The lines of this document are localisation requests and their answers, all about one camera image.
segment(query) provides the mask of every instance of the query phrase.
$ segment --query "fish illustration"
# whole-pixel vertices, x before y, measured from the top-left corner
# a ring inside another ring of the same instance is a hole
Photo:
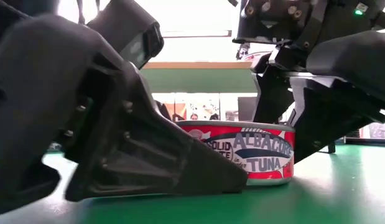
[[[199,140],[202,140],[202,139],[209,139],[210,138],[210,134],[211,134],[211,131],[207,132],[207,133],[203,133],[203,131],[201,130],[198,130],[198,129],[193,129],[189,132],[189,134],[194,137],[194,138],[197,138]]]

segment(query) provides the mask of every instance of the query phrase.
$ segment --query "albacore tuna label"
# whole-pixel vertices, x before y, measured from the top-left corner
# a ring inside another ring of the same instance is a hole
[[[249,172],[250,179],[283,179],[293,176],[294,132],[228,126],[182,126]]]

